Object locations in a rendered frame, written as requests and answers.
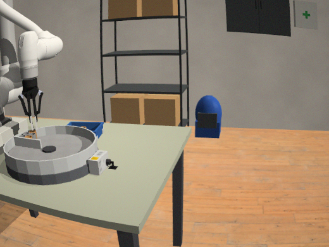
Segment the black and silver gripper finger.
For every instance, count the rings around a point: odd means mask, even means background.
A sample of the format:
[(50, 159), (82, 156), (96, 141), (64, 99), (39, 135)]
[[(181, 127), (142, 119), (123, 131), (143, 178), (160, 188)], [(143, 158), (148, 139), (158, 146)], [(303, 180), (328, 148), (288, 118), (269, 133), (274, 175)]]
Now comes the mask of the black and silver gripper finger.
[(38, 106), (38, 111), (36, 111), (36, 104), (35, 104), (35, 96), (34, 96), (34, 91), (32, 91), (32, 101), (33, 101), (33, 106), (34, 106), (34, 118), (35, 118), (35, 127), (36, 130), (38, 129), (37, 127), (37, 115), (40, 113), (40, 106), (41, 106), (41, 99), (42, 99), (42, 95), (43, 95), (43, 91), (38, 91), (39, 93), (39, 106)]
[(30, 120), (30, 123), (31, 123), (31, 128), (32, 130), (34, 130), (34, 127), (33, 127), (33, 121), (32, 121), (32, 115), (31, 115), (31, 108), (30, 108), (30, 98), (29, 98), (29, 92), (27, 92), (27, 103), (28, 103), (28, 112), (26, 110), (26, 106), (25, 106), (25, 103), (24, 103), (24, 100), (22, 99), (23, 98), (23, 94), (21, 93), (18, 98), (20, 99), (21, 103), (22, 103), (22, 106), (23, 106), (23, 110), (25, 112), (25, 115), (28, 115), (29, 116), (29, 120)]

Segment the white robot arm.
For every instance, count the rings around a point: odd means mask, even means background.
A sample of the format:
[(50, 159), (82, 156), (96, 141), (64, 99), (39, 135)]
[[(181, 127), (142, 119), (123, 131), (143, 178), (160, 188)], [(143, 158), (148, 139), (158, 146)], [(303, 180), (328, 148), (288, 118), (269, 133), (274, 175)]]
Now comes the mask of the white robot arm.
[[(16, 53), (15, 25), (27, 32), (18, 40)], [(29, 31), (29, 32), (28, 32)], [(0, 0), (0, 127), (12, 121), (4, 116), (3, 107), (18, 101), (22, 80), (38, 76), (38, 61), (57, 56), (63, 48), (62, 40), (43, 31), (34, 22), (13, 9), (13, 0)]]

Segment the grey round turning table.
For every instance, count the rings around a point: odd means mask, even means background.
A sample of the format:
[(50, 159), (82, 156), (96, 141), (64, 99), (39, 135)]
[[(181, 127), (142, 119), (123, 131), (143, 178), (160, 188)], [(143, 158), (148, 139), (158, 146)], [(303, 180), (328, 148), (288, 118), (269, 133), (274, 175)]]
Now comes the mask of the grey round turning table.
[(118, 167), (108, 158), (108, 151), (97, 149), (96, 135), (89, 129), (71, 125), (39, 127), (37, 139), (19, 137), (23, 133), (10, 138), (3, 147), (7, 171), (20, 182), (62, 184), (87, 174), (101, 175), (111, 163), (108, 169)]

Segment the blue square tray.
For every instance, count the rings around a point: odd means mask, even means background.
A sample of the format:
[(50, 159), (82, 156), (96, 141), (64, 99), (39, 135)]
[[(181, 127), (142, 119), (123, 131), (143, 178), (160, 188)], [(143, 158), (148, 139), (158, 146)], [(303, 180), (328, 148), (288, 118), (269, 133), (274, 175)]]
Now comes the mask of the blue square tray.
[(77, 127), (85, 126), (87, 129), (93, 131), (93, 133), (96, 134), (96, 138), (98, 140), (101, 134), (104, 133), (103, 124), (104, 122), (70, 122), (67, 125), (77, 126)]

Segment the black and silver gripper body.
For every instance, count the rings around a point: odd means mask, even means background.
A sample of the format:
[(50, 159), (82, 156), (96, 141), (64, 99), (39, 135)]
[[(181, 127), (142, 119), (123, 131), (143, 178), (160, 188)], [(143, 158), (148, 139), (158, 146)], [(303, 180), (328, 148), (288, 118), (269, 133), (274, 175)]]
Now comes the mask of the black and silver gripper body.
[(39, 88), (37, 87), (37, 78), (31, 80), (22, 80), (23, 91), (22, 94), (27, 98), (27, 92), (29, 92), (29, 98), (32, 99), (32, 91), (36, 97)]

